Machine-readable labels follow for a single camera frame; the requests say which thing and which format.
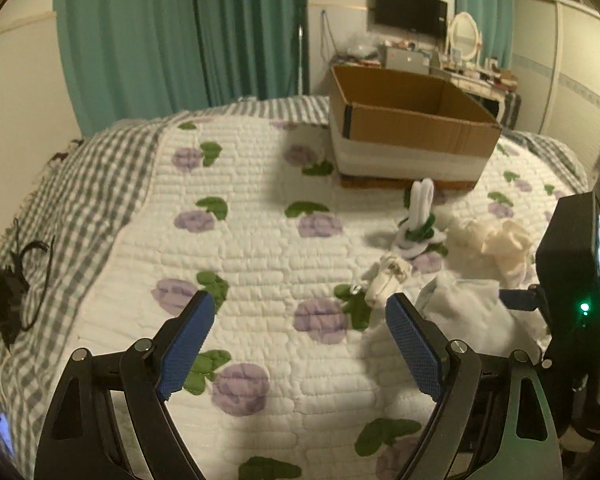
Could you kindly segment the white fluffy sock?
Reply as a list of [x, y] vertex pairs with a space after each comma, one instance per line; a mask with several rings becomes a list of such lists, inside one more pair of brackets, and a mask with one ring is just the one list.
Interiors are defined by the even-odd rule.
[[442, 271], [420, 291], [415, 308], [446, 338], [465, 341], [487, 356], [520, 349], [538, 362], [550, 343], [541, 313], [506, 308], [497, 281], [464, 280]]

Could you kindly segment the cream sock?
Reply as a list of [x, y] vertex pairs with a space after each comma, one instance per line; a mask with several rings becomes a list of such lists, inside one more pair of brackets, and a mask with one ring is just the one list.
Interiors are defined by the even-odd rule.
[[513, 220], [454, 220], [446, 231], [448, 263], [466, 278], [492, 278], [517, 288], [532, 272], [531, 234]]

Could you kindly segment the white green bunny sock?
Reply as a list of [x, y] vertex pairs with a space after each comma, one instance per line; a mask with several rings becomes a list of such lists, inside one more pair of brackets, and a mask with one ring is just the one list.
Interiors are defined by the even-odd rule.
[[432, 212], [434, 181], [426, 178], [412, 184], [406, 217], [399, 222], [392, 250], [403, 259], [415, 259], [430, 246], [443, 244], [445, 232], [436, 227], [436, 216]]

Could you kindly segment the small white patterned sock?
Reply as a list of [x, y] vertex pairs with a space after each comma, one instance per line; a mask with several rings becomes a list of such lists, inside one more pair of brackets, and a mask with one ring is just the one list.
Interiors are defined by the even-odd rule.
[[354, 284], [350, 288], [352, 295], [362, 292], [365, 303], [374, 309], [385, 307], [388, 299], [402, 292], [404, 284], [411, 278], [412, 266], [400, 255], [386, 252], [376, 266], [375, 274], [365, 283]]

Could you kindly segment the white dressing table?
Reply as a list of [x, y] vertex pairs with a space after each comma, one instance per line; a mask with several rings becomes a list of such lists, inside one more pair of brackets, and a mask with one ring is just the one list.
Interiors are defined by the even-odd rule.
[[484, 78], [484, 73], [481, 72], [478, 72], [477, 76], [469, 76], [454, 68], [444, 67], [441, 61], [433, 56], [429, 59], [429, 73], [463, 90], [486, 108], [505, 128], [516, 127], [521, 96], [505, 84], [493, 78]]

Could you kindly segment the white louvered wardrobe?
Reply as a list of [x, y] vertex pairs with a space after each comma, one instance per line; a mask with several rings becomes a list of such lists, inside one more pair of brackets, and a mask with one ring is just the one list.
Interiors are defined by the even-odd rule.
[[600, 158], [600, 14], [570, 0], [514, 0], [516, 128], [568, 145], [592, 172]]

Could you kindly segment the white floral quilt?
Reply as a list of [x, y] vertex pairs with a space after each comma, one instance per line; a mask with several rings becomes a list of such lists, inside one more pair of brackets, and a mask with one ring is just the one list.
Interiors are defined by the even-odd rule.
[[210, 334], [168, 403], [210, 479], [391, 479], [434, 408], [364, 299], [407, 214], [402, 190], [339, 183], [329, 128], [155, 119], [140, 204], [67, 344], [153, 335], [196, 292]]

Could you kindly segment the brown cardboard box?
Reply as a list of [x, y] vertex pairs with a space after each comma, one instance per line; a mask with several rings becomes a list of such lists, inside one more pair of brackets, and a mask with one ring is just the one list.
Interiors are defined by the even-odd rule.
[[336, 65], [329, 91], [332, 151], [345, 188], [440, 190], [479, 181], [502, 127], [478, 102], [434, 76]]

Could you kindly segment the white oval vanity mirror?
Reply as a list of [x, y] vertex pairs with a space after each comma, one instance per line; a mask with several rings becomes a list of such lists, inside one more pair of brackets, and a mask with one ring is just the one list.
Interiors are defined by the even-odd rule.
[[448, 52], [454, 64], [475, 62], [482, 47], [481, 32], [466, 11], [457, 13], [448, 28]]

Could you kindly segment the narrow teal curtain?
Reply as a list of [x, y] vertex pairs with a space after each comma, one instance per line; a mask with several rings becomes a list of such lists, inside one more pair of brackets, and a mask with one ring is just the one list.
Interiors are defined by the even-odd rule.
[[455, 0], [455, 11], [468, 12], [482, 33], [482, 58], [509, 68], [513, 49], [514, 0]]

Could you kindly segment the large teal curtain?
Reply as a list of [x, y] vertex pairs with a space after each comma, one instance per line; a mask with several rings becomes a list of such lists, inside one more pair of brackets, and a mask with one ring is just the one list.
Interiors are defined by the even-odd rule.
[[308, 0], [53, 0], [76, 121], [205, 110], [309, 89]]

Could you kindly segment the black wall television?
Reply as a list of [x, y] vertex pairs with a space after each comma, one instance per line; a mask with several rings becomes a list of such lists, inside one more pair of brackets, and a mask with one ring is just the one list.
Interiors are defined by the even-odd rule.
[[375, 0], [378, 25], [417, 32], [442, 40], [446, 36], [448, 4], [443, 0]]

